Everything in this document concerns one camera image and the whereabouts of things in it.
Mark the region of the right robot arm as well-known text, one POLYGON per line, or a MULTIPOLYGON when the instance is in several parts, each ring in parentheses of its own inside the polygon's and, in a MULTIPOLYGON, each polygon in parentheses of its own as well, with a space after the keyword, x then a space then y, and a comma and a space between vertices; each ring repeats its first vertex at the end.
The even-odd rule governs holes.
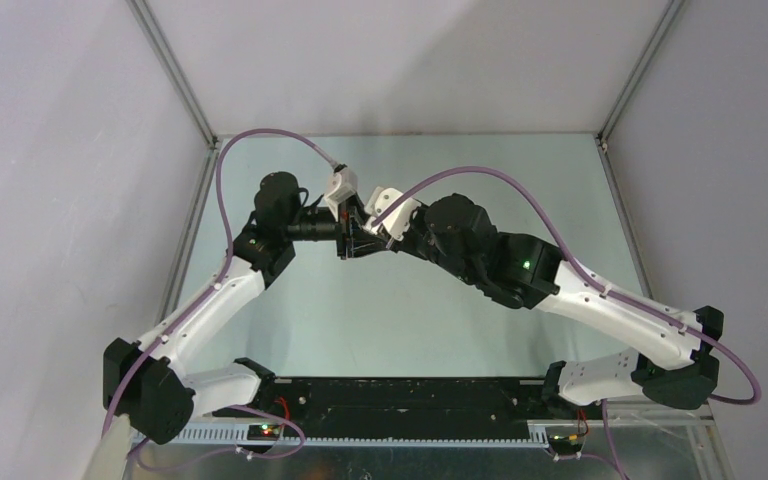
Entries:
POLYGON ((367 224, 404 251, 425 259, 510 309, 536 309, 594 328, 626 350, 590 361, 550 365, 541 392, 545 411, 566 418, 580 406, 644 396, 693 410, 717 387, 719 362, 692 329, 719 336, 723 315, 681 311, 614 288, 575 268, 559 247, 529 234, 499 231, 486 210, 452 194, 426 206, 393 193, 371 207, 367 224))

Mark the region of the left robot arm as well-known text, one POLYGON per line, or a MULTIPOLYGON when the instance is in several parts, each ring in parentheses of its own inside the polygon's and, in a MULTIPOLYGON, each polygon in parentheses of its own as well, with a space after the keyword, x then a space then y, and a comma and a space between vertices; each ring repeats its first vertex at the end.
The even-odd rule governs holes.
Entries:
POLYGON ((232 238, 219 271, 187 303, 134 341, 117 338, 103 354, 104 426, 126 416, 147 439, 165 444, 194 418, 240 405, 264 416, 276 403, 275 388, 252 364, 234 361, 197 372, 197 354, 295 257, 297 241, 346 242, 353 214, 366 214, 355 173, 338 166, 326 182, 323 206, 304 204, 296 177, 266 175, 254 209, 232 238))

